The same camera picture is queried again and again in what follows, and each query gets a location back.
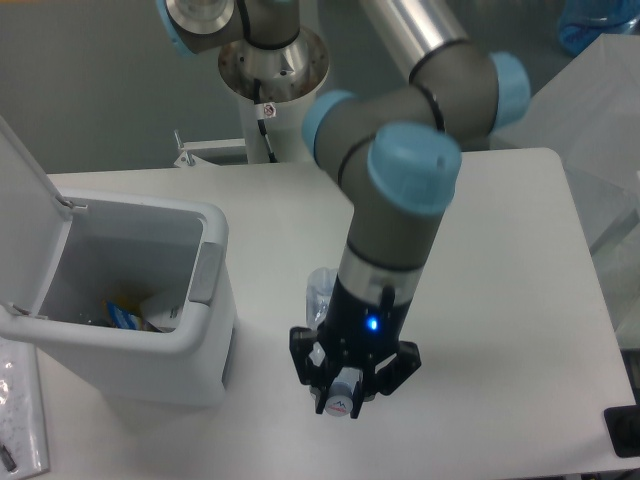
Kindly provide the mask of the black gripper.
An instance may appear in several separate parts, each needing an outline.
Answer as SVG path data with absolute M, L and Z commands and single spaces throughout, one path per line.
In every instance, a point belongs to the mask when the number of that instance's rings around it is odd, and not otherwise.
M 421 367 L 418 346 L 399 339 L 408 311 L 409 303 L 397 301 L 390 285 L 371 302 L 337 279 L 319 330 L 290 329 L 295 370 L 317 414 L 345 413 L 345 393 L 338 388 L 343 385 L 352 392 L 350 418 L 357 419 L 365 402 L 378 393 L 391 395 Z

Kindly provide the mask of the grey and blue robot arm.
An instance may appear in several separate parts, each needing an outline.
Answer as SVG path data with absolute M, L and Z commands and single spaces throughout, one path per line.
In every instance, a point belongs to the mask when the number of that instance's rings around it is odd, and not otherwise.
M 530 83 L 513 55 L 477 49 L 443 1 L 367 1 L 364 10 L 406 77 L 369 101 L 319 94 L 328 53 L 296 1 L 160 1 L 174 47 L 218 49 L 227 86 L 247 99 L 271 162 L 269 120 L 310 99 L 300 124 L 313 161 L 353 205 L 323 321 L 294 327 L 289 350 L 317 413 L 357 418 L 421 365 L 400 333 L 456 188 L 468 140 L 521 119 Z

